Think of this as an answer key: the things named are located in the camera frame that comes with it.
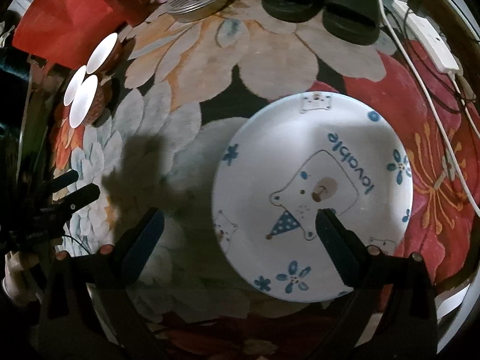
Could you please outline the person's left hand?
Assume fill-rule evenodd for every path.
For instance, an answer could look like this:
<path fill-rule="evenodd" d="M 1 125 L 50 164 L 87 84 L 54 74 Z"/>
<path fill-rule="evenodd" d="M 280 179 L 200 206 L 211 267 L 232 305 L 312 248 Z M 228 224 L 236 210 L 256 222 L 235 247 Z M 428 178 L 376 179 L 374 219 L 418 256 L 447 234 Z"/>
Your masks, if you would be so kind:
<path fill-rule="evenodd" d="M 5 255 L 5 278 L 2 280 L 4 293 L 17 306 L 35 302 L 37 295 L 29 283 L 29 269 L 39 263 L 38 256 L 25 257 L 20 252 Z"/>

